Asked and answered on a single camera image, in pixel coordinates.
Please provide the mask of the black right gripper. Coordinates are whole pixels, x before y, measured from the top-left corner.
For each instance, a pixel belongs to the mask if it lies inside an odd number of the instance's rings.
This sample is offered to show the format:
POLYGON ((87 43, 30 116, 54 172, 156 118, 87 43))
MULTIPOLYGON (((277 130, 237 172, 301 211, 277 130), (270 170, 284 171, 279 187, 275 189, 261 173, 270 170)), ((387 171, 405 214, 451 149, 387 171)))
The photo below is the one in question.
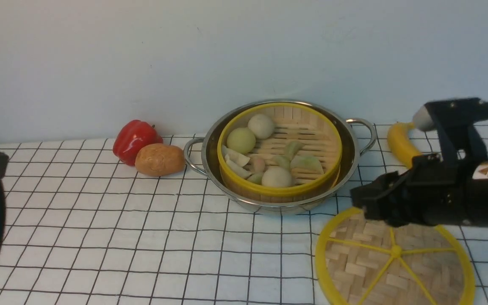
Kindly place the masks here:
POLYGON ((391 227, 411 223, 488 227, 488 161, 459 160, 449 165, 427 156, 409 171, 409 190, 406 180, 405 174, 388 172, 354 187, 352 206, 367 220, 391 227))

